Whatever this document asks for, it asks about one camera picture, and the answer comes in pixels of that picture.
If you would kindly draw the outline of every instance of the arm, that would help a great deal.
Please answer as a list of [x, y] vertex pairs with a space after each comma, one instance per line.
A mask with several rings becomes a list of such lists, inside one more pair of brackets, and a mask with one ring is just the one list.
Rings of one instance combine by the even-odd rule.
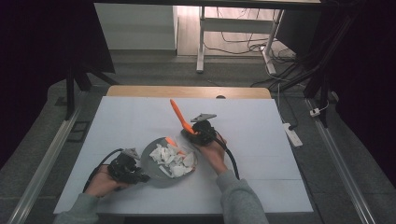
[[107, 166], [100, 167], [93, 177], [91, 184], [84, 193], [80, 193], [73, 207], [60, 213], [54, 223], [95, 223], [99, 217], [96, 215], [96, 207], [99, 198], [104, 197], [116, 188], [127, 188], [128, 184], [115, 181], [108, 173]]
[[225, 223], [268, 223], [262, 203], [244, 179], [236, 179], [224, 163], [224, 149], [215, 141], [208, 146], [197, 146], [218, 174], [221, 207]]

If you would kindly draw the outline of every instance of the floor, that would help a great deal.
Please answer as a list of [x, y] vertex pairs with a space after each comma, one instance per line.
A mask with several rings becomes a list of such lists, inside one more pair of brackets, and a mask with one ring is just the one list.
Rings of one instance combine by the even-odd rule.
[[[178, 36], [177, 55], [196, 55], [199, 44], [199, 8], [177, 7]], [[271, 21], [274, 16], [272, 9], [233, 8], [233, 7], [206, 7], [206, 18], [226, 18]], [[228, 57], [262, 57], [259, 46], [265, 45], [269, 35], [205, 32], [204, 43], [207, 46], [207, 56]], [[279, 42], [274, 43], [274, 49], [286, 49]]]

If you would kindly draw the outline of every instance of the white wall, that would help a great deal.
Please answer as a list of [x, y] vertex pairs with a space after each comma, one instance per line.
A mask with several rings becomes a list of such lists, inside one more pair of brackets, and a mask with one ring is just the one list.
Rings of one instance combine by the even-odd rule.
[[97, 4], [109, 49], [176, 49], [177, 7]]

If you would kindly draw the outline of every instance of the black curtain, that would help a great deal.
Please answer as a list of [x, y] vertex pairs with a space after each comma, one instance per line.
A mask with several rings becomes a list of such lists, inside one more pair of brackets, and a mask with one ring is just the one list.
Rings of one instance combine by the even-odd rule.
[[0, 3], [2, 166], [46, 103], [49, 86], [82, 63], [114, 73], [92, 1]]
[[337, 111], [396, 186], [394, 1], [367, 1], [330, 64]]

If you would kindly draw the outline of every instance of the gray shirt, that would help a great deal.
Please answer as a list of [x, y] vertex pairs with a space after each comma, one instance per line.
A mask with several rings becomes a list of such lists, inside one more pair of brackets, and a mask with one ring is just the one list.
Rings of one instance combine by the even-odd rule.
[[[268, 223], [262, 203], [246, 180], [236, 179], [229, 170], [219, 175], [217, 184], [221, 191], [224, 223]], [[80, 193], [73, 207], [59, 214], [54, 223], [95, 223], [99, 218], [96, 215], [98, 202], [98, 198]]]

